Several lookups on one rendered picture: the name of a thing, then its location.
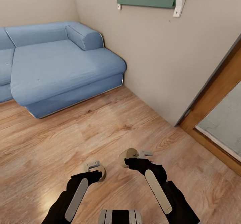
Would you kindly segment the pillar candle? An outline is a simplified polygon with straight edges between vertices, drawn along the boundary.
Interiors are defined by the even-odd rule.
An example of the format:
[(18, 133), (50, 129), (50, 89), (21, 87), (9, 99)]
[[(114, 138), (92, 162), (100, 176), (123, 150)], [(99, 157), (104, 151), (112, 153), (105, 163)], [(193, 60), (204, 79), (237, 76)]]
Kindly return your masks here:
[(100, 165), (98, 167), (92, 168), (91, 171), (96, 171), (96, 170), (98, 170), (99, 172), (100, 171), (102, 172), (102, 177), (100, 178), (99, 182), (104, 181), (104, 179), (106, 178), (106, 170), (105, 170), (104, 166)]
[(124, 159), (129, 159), (129, 158), (137, 158), (139, 155), (137, 154), (137, 150), (134, 148), (128, 148), (127, 150), (123, 151), (119, 155), (119, 163), (123, 168), (128, 168), (129, 166), (125, 164)]

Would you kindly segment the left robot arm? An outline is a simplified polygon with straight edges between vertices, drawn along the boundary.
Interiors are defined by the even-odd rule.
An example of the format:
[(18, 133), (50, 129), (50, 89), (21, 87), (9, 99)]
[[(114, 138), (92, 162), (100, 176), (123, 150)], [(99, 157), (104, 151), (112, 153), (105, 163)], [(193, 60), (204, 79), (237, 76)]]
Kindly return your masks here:
[(50, 207), (41, 224), (71, 224), (88, 186), (99, 182), (102, 177), (101, 171), (91, 171), (92, 168), (100, 165), (100, 161), (85, 163), (83, 173), (72, 175), (66, 191), (63, 191)]

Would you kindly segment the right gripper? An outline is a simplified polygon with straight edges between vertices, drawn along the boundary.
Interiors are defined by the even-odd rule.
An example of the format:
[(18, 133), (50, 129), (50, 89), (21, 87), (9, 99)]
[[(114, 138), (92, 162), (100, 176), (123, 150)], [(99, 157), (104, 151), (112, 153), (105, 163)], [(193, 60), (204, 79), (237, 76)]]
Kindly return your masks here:
[(149, 161), (149, 159), (140, 159), (140, 158), (129, 158), (129, 159), (124, 159), (125, 164), (129, 166), (129, 169), (132, 170), (138, 170), (140, 172), (140, 165), (144, 161)]

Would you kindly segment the robot trunk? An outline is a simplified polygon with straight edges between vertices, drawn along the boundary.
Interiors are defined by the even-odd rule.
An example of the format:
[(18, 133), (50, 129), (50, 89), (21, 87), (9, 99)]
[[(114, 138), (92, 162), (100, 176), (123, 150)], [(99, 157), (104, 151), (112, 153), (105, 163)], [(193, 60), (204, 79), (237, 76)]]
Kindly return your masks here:
[(143, 224), (139, 210), (102, 210), (98, 224)]

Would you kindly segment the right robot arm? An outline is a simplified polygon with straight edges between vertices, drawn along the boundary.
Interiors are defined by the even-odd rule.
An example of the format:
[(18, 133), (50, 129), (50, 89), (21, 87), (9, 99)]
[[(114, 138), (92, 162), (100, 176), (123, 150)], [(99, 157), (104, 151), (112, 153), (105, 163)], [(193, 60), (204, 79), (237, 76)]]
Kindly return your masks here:
[(172, 181), (167, 180), (163, 165), (145, 159), (152, 156), (151, 150), (139, 149), (137, 158), (124, 159), (129, 169), (138, 170), (145, 176), (163, 213), (170, 224), (202, 224), (193, 209), (187, 203), (183, 193)]

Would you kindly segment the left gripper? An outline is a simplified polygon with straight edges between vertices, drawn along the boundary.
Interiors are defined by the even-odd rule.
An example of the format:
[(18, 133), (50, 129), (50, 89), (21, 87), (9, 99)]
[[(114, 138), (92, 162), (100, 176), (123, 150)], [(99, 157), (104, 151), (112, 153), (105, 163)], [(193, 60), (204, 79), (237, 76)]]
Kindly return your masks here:
[(102, 172), (101, 171), (99, 172), (98, 170), (87, 172), (85, 174), (89, 175), (89, 177), (90, 177), (89, 185), (91, 185), (92, 183), (95, 183), (95, 182), (99, 182), (100, 178), (102, 177)]

